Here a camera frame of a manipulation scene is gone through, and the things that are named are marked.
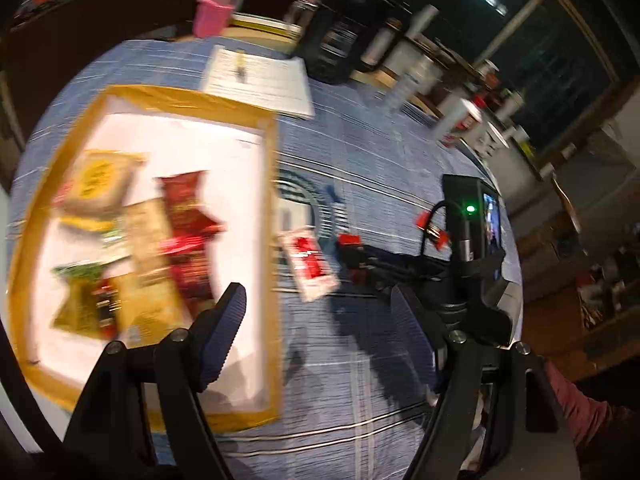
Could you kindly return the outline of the white red snack packet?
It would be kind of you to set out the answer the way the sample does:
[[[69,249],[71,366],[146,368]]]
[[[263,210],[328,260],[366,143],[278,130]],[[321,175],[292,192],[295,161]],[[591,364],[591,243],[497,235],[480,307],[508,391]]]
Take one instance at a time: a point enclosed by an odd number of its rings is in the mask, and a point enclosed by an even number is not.
[[[328,296],[340,288],[341,282],[326,261],[313,229],[281,232],[279,242],[303,302]]]

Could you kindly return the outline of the red black candy packet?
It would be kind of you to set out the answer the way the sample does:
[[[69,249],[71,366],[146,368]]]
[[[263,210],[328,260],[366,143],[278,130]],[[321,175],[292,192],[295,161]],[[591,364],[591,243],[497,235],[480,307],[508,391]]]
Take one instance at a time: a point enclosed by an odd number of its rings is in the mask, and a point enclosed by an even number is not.
[[[428,218],[430,218],[430,213],[428,211],[422,211],[419,214],[419,217],[416,219],[416,227],[419,230],[423,231]],[[435,226],[434,224],[431,224],[428,228],[426,238],[439,252],[448,247],[450,244],[448,233],[444,229],[440,228],[439,226]]]

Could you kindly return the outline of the yellow pastry packet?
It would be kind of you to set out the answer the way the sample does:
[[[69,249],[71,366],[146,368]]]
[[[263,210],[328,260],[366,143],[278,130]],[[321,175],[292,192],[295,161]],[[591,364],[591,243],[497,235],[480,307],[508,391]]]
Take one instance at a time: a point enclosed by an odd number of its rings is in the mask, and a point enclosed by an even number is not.
[[[120,304],[119,336],[128,348],[157,344],[176,328],[190,325],[189,313],[169,278],[144,284],[137,274],[129,273],[114,276],[111,282]]]

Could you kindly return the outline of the green gold pea snack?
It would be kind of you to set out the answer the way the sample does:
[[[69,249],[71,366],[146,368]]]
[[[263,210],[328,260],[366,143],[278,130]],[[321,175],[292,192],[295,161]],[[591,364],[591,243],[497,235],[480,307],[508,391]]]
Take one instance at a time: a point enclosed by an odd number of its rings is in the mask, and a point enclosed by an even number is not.
[[[56,266],[52,273],[68,286],[66,299],[56,312],[52,327],[57,330],[100,339],[98,308],[93,291],[103,276],[97,262],[81,262]]]

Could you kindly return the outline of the large red snack packet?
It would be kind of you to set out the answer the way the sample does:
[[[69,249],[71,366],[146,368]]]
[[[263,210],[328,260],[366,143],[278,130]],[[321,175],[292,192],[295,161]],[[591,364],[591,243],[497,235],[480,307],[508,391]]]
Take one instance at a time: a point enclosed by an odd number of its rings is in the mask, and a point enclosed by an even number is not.
[[[206,246],[224,232],[218,219],[201,210],[198,190],[204,176],[196,170],[155,178],[171,229],[160,253],[168,258],[169,273],[192,318],[215,304]]]

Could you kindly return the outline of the salted egg cracker packet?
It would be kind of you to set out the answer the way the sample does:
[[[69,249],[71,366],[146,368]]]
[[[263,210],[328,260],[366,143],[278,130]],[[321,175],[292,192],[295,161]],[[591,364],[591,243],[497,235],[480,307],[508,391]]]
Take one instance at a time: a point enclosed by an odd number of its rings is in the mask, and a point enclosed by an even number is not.
[[[92,234],[114,230],[143,153],[87,150],[54,196],[62,226]]]

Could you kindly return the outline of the dark red round-logo packet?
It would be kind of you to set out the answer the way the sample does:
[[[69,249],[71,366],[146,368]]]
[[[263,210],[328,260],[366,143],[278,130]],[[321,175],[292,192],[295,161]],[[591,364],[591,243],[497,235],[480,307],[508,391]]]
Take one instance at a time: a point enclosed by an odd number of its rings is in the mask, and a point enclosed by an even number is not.
[[[96,315],[101,335],[108,340],[117,339],[119,336],[117,311],[120,304],[116,288],[109,280],[102,280],[96,285],[93,297],[96,302]]]

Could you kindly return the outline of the beige biscuit packet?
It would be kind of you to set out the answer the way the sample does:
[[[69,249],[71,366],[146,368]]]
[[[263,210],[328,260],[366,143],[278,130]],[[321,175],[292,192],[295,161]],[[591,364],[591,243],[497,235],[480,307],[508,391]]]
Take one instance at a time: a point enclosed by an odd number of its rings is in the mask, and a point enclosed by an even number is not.
[[[172,231],[163,201],[152,198],[126,206],[122,221],[138,278],[144,284],[167,278],[169,262],[160,245],[172,237]]]

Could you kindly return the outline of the blue plaid tablecloth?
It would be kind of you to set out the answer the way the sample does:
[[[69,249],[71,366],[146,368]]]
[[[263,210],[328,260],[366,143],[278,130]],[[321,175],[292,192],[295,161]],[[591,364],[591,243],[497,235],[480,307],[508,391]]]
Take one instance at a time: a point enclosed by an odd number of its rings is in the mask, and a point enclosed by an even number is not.
[[[418,256],[399,229],[438,200],[436,170],[461,169],[411,119],[378,117],[368,90],[313,84],[319,115],[282,124],[279,172],[318,186],[335,232],[322,244],[345,285],[303,304],[284,269],[285,407],[278,422],[221,431],[222,458],[235,479],[395,479],[413,477],[434,431],[457,426],[440,417],[414,380],[409,353],[421,341],[390,315],[383,275]]]

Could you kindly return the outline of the yellow taped foam tray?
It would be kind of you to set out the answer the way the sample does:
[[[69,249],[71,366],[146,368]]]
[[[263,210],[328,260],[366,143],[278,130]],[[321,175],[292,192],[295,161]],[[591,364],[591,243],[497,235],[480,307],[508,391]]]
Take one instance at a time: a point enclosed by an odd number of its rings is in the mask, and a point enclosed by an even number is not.
[[[278,125],[269,110],[169,87],[111,86],[68,130],[32,196],[8,307],[29,385],[72,410],[107,341],[156,344],[243,285],[209,427],[281,411],[272,228]]]

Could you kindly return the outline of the white notebook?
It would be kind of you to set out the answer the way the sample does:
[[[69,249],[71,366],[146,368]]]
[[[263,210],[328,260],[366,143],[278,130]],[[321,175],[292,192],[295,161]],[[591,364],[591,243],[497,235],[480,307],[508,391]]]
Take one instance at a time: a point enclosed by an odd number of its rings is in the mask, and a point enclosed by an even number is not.
[[[277,60],[245,51],[247,82],[235,75],[235,52],[214,47],[203,74],[201,90],[281,115],[314,118],[314,104],[304,62],[300,58]]]

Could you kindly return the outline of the black yellow pen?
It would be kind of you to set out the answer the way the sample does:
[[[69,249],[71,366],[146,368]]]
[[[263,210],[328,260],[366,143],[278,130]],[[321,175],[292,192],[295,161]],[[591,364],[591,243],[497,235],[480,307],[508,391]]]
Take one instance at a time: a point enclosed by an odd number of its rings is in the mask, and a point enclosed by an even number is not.
[[[236,79],[241,83],[247,82],[247,69],[245,52],[243,50],[237,50],[235,52],[235,75]]]

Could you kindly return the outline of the black electric kettle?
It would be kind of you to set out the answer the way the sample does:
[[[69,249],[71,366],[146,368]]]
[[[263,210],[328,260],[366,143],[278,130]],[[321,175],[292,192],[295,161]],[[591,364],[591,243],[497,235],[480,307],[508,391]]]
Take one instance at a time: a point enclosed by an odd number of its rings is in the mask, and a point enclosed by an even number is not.
[[[293,49],[307,76],[325,84],[344,84],[353,72],[379,70],[404,39],[411,12],[393,0],[319,0]],[[392,33],[373,62],[364,59],[379,32]]]

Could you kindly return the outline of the pink sleeved thermos bottle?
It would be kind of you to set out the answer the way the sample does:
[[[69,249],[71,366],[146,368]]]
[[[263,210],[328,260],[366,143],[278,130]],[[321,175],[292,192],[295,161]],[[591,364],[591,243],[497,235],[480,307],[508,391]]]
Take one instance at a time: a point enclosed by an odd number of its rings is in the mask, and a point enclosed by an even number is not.
[[[227,27],[235,9],[235,0],[198,0],[193,35],[198,38],[219,36]]]

